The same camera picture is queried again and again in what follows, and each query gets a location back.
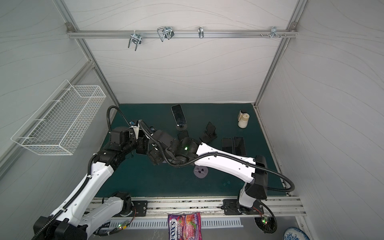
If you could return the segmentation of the black phone purple edge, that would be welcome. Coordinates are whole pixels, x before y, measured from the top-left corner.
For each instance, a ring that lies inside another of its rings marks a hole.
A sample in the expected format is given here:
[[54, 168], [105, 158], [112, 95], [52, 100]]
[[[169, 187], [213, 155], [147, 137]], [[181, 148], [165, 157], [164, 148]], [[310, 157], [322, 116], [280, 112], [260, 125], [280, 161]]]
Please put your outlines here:
[[233, 137], [235, 155], [245, 157], [247, 155], [245, 140], [243, 137]]

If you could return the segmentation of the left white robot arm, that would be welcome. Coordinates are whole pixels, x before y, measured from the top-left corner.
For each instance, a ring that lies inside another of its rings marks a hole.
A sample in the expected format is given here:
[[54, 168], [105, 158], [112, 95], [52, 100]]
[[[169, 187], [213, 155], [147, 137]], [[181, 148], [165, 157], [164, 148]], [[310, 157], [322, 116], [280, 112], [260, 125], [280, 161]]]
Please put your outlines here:
[[39, 217], [33, 226], [34, 240], [87, 240], [99, 227], [115, 215], [129, 216], [135, 211], [128, 193], [116, 192], [105, 203], [85, 211], [103, 184], [135, 151], [143, 131], [136, 126], [118, 127], [111, 140], [88, 163], [87, 174], [66, 200], [49, 217]]

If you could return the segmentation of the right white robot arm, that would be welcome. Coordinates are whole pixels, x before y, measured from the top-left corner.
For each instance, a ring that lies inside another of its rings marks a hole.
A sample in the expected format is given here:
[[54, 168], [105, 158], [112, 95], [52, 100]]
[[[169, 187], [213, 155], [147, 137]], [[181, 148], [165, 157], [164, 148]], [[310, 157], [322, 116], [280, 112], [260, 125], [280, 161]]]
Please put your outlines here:
[[252, 208], [256, 200], [267, 199], [268, 172], [265, 157], [236, 156], [188, 137], [179, 141], [161, 130], [150, 133], [147, 137], [153, 146], [148, 151], [148, 156], [155, 164], [165, 162], [175, 168], [195, 165], [233, 175], [244, 182], [238, 198], [242, 207]]

